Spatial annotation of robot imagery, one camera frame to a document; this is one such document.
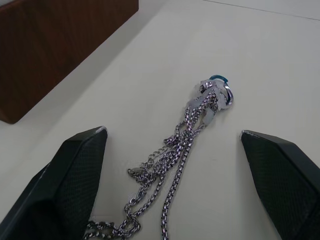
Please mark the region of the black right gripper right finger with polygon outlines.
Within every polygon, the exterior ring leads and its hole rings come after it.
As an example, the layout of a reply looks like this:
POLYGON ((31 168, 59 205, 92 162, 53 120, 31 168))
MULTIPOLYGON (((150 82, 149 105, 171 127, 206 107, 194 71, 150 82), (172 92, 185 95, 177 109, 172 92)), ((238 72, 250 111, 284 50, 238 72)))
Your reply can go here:
POLYGON ((320 169, 293 142, 240 135, 259 199, 283 240, 320 238, 320 169))

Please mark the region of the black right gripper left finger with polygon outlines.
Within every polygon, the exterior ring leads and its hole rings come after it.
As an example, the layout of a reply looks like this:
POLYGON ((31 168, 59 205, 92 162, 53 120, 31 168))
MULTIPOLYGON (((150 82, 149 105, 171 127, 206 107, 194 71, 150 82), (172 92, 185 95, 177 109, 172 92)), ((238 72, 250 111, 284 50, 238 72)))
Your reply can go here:
POLYGON ((2 240, 80 240, 97 196, 108 131, 66 139, 28 183, 0 224, 2 240))

